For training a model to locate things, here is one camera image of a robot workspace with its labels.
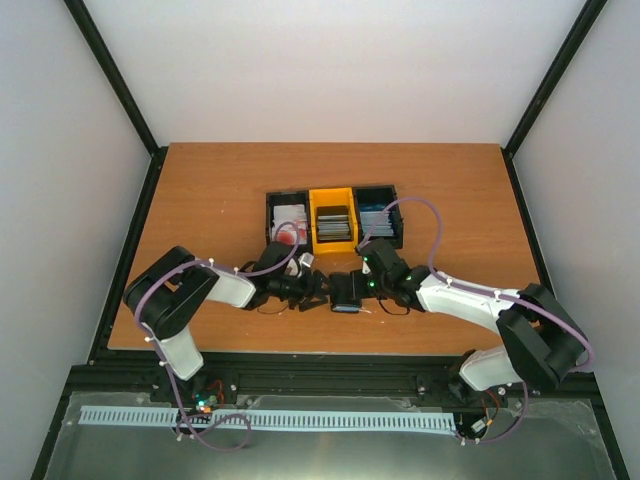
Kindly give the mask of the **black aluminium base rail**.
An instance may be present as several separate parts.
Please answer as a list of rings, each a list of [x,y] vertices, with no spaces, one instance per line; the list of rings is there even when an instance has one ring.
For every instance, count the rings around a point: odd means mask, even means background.
[[[510,382],[489,393],[467,392],[453,380],[451,356],[207,353],[204,367],[178,383],[181,399],[192,405],[200,397],[222,393],[227,406],[246,397],[389,397],[444,411],[478,411],[503,405],[522,395]],[[71,368],[65,394],[145,392],[156,402],[172,402],[168,374],[147,351],[116,350]]]

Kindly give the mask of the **black leather card holder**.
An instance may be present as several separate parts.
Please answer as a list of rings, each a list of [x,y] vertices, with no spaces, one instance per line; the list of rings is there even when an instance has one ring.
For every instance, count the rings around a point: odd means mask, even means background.
[[[354,277],[349,273],[332,273],[329,276],[330,307],[334,313],[356,314],[362,301],[355,291]]]

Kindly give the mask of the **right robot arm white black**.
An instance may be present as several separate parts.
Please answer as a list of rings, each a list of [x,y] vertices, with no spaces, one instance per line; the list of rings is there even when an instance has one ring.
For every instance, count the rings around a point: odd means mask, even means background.
[[[555,390],[592,359],[585,334],[542,285],[490,288],[429,266],[411,268],[382,238],[359,246],[357,252],[374,295],[405,310],[456,317],[501,338],[500,346],[472,350],[459,360],[450,381],[458,396],[512,383]]]

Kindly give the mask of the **black bin right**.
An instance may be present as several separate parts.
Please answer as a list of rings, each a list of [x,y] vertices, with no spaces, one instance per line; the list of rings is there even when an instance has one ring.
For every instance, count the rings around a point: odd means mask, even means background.
[[[370,240],[383,238],[395,249],[404,244],[404,221],[398,204],[386,210],[397,199],[393,185],[353,187],[353,199],[358,224],[358,242],[369,234]]]

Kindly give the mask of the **right black frame post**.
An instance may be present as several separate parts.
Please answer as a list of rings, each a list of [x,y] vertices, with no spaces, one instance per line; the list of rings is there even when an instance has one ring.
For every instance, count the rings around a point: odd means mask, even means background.
[[[587,0],[584,2],[514,131],[502,148],[506,160],[513,161],[515,159],[517,152],[607,3],[607,0]]]

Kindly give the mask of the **black frame post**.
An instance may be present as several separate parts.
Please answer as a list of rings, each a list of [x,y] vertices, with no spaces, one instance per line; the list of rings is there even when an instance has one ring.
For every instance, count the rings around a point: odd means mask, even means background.
[[[64,0],[63,3],[124,109],[145,150],[153,156],[160,147],[88,7],[82,0]]]
[[[513,161],[515,159],[517,152],[607,3],[607,0],[587,0],[584,2],[514,131],[502,148],[506,160]]]

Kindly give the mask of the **blue card stack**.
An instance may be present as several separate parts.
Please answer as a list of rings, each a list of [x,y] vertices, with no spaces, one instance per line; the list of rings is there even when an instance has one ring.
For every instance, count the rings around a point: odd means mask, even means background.
[[[359,214],[364,236],[369,234],[371,237],[394,237],[392,211],[386,210],[384,204],[362,204],[359,206]]]

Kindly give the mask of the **yellow bin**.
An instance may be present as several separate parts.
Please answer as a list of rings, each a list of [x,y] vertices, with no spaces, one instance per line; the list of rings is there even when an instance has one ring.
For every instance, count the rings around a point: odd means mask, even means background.
[[[359,238],[353,190],[347,187],[311,189],[309,206],[313,253],[352,252]]]

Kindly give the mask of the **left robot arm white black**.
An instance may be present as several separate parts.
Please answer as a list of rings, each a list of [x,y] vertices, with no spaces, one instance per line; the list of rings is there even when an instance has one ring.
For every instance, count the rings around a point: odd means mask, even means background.
[[[159,364],[175,376],[174,392],[193,403],[208,390],[208,378],[199,371],[204,358],[189,329],[201,305],[209,301],[251,311],[276,298],[301,312],[322,306],[329,300],[329,279],[312,264],[312,254],[277,241],[258,260],[234,269],[175,246],[126,287],[122,300]]]

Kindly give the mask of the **black bin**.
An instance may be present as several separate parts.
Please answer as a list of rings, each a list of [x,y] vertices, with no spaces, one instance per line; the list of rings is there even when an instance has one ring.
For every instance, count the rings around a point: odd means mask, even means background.
[[[404,244],[404,221],[398,204],[386,210],[397,199],[393,185],[353,187],[353,199],[358,224],[358,242],[369,234],[370,240],[383,238],[395,249]]]
[[[266,244],[279,241],[300,253],[313,253],[311,208],[308,190],[274,191],[266,194]]]

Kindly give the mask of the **dark card stack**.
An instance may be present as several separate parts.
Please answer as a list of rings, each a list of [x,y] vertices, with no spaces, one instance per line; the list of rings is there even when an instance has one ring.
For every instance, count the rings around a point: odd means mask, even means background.
[[[348,207],[319,206],[316,209],[316,231],[319,243],[350,241],[352,232]]]

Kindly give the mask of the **left black frame post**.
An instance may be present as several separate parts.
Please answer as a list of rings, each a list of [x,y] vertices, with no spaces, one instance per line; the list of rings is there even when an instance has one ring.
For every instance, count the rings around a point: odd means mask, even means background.
[[[64,0],[63,3],[124,109],[145,150],[153,156],[160,147],[88,7],[82,0]]]

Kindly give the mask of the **black bin left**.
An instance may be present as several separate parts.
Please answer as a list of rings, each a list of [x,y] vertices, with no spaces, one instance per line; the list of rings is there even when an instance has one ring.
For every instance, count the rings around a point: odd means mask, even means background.
[[[274,191],[266,194],[266,244],[279,241],[300,253],[313,253],[311,208],[308,190]]]

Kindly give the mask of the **red white card stack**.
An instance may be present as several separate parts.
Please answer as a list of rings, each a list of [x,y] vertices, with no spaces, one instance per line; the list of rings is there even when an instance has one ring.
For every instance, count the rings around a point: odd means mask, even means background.
[[[287,245],[307,244],[308,222],[304,204],[273,207],[271,239]]]

